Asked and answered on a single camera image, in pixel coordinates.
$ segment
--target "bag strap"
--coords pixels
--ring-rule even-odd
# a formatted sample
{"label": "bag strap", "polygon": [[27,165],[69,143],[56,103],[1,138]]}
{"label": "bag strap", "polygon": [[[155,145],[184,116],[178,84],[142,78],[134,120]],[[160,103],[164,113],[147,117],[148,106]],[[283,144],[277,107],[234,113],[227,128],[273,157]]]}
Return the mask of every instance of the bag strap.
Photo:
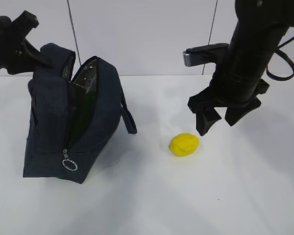
{"label": "bag strap", "polygon": [[121,97],[121,105],[122,105],[121,114],[122,114],[126,129],[127,129],[127,132],[129,134],[137,134],[136,124],[135,124],[135,121],[134,121],[132,114],[129,112],[129,110],[127,108],[123,91],[122,91],[122,97]]}

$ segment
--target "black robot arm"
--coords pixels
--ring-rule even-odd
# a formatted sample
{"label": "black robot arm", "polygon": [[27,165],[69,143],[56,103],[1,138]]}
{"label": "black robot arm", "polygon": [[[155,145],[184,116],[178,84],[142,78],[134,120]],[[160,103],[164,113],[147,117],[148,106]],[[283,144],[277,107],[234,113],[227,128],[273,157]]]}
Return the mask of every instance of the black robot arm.
{"label": "black robot arm", "polygon": [[9,74],[18,74],[33,71],[36,65],[52,67],[51,60],[25,38],[38,24],[36,16],[27,11],[14,21],[0,16],[0,69],[7,69]]}
{"label": "black robot arm", "polygon": [[209,87],[188,103],[202,136],[221,119],[215,107],[227,108],[225,120],[231,126],[260,107],[257,95],[269,88],[261,77],[282,37],[294,26],[294,0],[236,0],[235,7],[238,23],[230,45],[190,48],[183,53],[188,67],[216,63]]}

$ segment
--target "navy blue bag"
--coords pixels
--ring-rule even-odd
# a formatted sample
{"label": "navy blue bag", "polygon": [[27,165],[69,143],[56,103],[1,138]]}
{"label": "navy blue bag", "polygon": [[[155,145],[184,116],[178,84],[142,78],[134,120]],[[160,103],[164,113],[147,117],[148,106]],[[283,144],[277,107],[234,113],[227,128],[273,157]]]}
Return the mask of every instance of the navy blue bag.
{"label": "navy blue bag", "polygon": [[83,183],[121,116],[136,134],[116,68],[99,57],[72,78],[75,53],[48,44],[41,53],[53,69],[37,67],[28,83],[32,98],[24,177],[57,177]]}

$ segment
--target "yellow lemon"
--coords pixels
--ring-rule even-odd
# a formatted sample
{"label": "yellow lemon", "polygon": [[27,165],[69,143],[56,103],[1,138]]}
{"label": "yellow lemon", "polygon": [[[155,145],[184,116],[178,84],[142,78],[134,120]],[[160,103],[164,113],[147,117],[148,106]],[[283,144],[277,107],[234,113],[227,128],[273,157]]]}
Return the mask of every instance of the yellow lemon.
{"label": "yellow lemon", "polygon": [[180,134],[173,138],[170,144],[170,150],[178,157],[184,157],[194,153],[199,146],[197,136],[191,134]]}

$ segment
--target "cable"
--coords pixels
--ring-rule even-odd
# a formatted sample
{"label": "cable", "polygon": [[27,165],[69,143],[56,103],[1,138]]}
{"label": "cable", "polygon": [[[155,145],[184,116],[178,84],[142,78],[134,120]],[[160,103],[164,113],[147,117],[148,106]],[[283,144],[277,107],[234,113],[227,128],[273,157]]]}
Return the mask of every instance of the cable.
{"label": "cable", "polygon": [[289,44],[292,41],[294,41],[294,36],[292,38],[290,38],[289,40],[287,40],[286,42],[282,43],[280,46],[278,46],[277,51],[275,52],[278,56],[280,56],[282,59],[284,59],[285,62],[288,63],[288,65],[291,67],[291,69],[293,71],[292,75],[290,75],[288,77],[279,77],[279,76],[272,74],[267,67],[267,75],[269,78],[271,78],[275,81],[288,81],[294,77],[294,63],[293,63],[293,61],[288,57],[288,55],[286,53],[284,53],[283,51],[280,50],[282,47],[286,46],[287,44]]}

